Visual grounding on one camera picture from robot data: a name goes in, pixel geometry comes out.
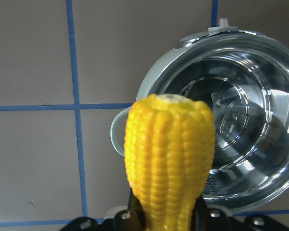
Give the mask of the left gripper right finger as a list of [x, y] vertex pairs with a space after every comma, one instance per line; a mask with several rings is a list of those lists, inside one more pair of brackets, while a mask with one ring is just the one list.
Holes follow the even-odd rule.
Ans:
[[286, 225], [261, 214], [245, 217], [243, 222], [228, 216], [224, 209], [207, 207], [203, 197], [196, 200], [192, 231], [289, 231]]

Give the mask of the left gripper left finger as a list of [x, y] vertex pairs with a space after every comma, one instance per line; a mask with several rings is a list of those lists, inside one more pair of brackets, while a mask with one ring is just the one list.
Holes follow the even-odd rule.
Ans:
[[127, 209], [117, 212], [102, 223], [89, 217], [79, 217], [66, 225], [67, 231], [143, 231], [144, 215], [138, 199], [130, 192]]

